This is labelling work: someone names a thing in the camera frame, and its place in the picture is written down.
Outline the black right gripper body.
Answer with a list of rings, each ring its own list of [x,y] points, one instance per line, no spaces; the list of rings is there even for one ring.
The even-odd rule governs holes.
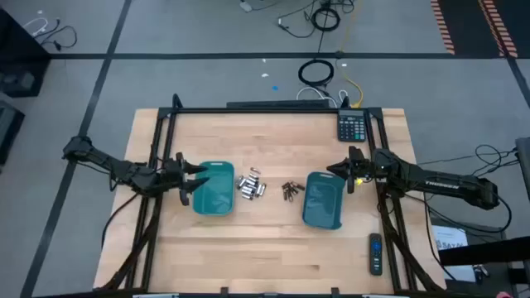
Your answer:
[[[373,163],[364,157],[363,152],[357,147],[349,147],[349,169],[348,169],[347,192],[354,193],[354,188],[364,182],[370,182],[374,178]]]

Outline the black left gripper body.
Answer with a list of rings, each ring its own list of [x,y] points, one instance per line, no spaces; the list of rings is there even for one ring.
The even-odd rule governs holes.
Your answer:
[[[184,206],[190,204],[188,198],[188,190],[185,163],[182,152],[177,152],[174,158],[160,159],[161,163],[161,181],[169,189],[177,188],[179,190],[180,201]]]

